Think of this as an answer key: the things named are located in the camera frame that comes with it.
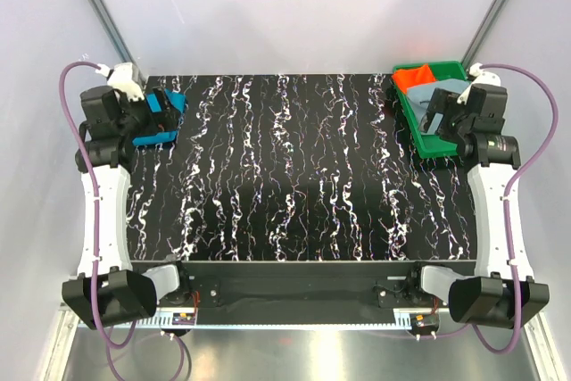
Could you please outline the grey-blue t shirt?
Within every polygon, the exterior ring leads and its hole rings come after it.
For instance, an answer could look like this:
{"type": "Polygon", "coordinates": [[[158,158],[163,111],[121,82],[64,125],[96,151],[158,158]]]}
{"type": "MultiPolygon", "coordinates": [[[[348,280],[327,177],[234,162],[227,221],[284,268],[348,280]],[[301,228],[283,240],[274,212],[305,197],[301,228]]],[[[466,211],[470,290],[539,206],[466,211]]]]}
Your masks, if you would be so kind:
{"type": "Polygon", "coordinates": [[[414,112],[414,116],[418,123],[418,130],[422,135],[434,135],[443,116],[437,113],[427,132],[420,129],[421,122],[426,115],[428,105],[433,96],[433,92],[437,88],[451,91],[453,93],[462,93],[469,86],[469,82],[460,79],[445,79],[432,83],[422,84],[415,87],[410,87],[407,90],[407,98],[410,102],[410,107],[414,112]]]}

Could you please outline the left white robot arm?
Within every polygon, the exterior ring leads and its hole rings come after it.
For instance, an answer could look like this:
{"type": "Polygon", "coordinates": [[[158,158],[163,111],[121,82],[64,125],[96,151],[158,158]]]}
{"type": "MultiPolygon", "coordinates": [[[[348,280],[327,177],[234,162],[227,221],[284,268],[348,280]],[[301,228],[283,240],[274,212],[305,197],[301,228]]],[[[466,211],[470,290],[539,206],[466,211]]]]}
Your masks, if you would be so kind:
{"type": "Polygon", "coordinates": [[[110,86],[80,96],[85,120],[77,133],[85,148],[75,158],[86,214],[77,276],[62,285],[63,301],[90,329],[151,318],[164,297],[186,304],[193,285],[179,263],[134,271],[127,243],[127,197],[139,146],[171,143],[178,135],[186,99],[156,87],[138,101],[110,86]]]}

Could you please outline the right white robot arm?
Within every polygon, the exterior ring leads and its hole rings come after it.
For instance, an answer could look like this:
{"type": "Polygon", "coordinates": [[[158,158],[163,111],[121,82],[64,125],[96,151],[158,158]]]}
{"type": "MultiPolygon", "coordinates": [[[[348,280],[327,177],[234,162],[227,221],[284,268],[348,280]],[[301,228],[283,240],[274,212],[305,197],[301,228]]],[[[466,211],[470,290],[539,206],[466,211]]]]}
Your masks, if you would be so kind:
{"type": "Polygon", "coordinates": [[[549,302],[545,284],[534,280],[521,230],[517,182],[518,142],[503,134],[507,90],[474,83],[466,95],[437,88],[422,121],[442,119],[439,137],[457,146],[475,204],[477,253],[474,273],[426,265],[405,284],[410,303],[446,302],[457,323],[513,329],[523,326],[549,302]]]}

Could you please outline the green plastic tray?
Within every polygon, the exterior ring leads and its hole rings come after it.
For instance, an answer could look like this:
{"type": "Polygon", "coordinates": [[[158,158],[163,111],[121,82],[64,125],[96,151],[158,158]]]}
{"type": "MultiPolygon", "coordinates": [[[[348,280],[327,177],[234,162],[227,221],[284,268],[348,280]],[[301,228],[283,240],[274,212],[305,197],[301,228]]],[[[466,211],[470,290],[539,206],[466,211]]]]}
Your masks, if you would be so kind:
{"type": "MultiPolygon", "coordinates": [[[[468,80],[467,73],[465,72],[462,64],[458,61],[429,62],[427,65],[430,67],[437,80],[468,80]]],[[[413,112],[409,98],[403,94],[396,85],[393,86],[395,87],[398,100],[401,103],[401,110],[406,118],[406,123],[409,126],[411,140],[414,142],[414,146],[418,151],[419,157],[422,159],[435,159],[455,156],[455,144],[444,141],[435,134],[423,135],[418,130],[418,121],[415,113],[413,112]]]]}

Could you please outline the teal folded t shirt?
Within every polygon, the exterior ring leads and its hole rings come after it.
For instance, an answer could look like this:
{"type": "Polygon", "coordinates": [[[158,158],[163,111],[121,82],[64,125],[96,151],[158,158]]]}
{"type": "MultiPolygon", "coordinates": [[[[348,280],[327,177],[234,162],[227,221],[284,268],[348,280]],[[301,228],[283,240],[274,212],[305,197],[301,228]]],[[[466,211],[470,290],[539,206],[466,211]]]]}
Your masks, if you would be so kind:
{"type": "Polygon", "coordinates": [[[173,143],[184,118],[186,98],[164,87],[155,87],[145,95],[149,117],[133,139],[134,146],[173,143]]]}

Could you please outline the orange t shirt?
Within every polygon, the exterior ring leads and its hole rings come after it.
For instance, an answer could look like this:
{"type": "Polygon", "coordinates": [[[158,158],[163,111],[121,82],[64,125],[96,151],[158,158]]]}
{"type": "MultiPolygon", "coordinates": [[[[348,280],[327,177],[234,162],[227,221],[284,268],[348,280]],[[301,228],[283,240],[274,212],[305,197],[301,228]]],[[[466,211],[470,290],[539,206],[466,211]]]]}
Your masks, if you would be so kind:
{"type": "Polygon", "coordinates": [[[403,94],[407,94],[410,88],[436,81],[437,79],[428,64],[411,69],[398,69],[393,73],[393,83],[403,94]]]}

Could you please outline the right aluminium frame post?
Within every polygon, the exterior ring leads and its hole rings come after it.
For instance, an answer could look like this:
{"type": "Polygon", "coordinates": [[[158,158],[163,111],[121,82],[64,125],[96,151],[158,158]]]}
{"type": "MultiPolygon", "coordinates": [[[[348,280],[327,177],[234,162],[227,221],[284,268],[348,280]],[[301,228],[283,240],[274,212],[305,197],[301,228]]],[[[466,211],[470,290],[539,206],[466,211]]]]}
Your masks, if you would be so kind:
{"type": "Polygon", "coordinates": [[[503,9],[508,4],[508,1],[509,0],[492,0],[490,3],[461,59],[461,64],[465,70],[475,62],[478,52],[487,37],[490,35],[494,25],[500,18],[503,9]]]}

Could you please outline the aluminium frame post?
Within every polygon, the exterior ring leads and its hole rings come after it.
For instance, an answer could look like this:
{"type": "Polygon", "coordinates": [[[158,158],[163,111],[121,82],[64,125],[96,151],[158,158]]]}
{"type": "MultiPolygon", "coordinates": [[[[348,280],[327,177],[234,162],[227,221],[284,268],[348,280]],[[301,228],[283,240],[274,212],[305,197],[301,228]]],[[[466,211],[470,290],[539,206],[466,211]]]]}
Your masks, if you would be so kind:
{"type": "Polygon", "coordinates": [[[509,0],[492,0],[490,3],[461,59],[461,64],[465,70],[475,62],[478,52],[487,37],[490,35],[494,25],[500,18],[503,9],[508,4],[508,1],[509,0]]]}
{"type": "Polygon", "coordinates": [[[119,27],[113,19],[104,0],[87,0],[91,5],[95,16],[99,20],[104,33],[112,44],[115,53],[123,62],[132,62],[137,66],[135,57],[132,55],[119,27]]]}

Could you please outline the left aluminium frame post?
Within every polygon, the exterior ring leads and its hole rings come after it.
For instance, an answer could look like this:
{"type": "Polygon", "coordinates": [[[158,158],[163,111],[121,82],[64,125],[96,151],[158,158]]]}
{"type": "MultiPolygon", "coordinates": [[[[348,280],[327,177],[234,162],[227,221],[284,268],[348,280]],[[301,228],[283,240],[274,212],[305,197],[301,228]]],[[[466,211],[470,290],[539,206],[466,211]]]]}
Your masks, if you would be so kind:
{"type": "Polygon", "coordinates": [[[95,16],[99,20],[104,33],[112,44],[115,53],[123,62],[132,62],[137,66],[135,57],[132,55],[119,27],[113,19],[104,0],[87,0],[91,5],[95,16]]]}

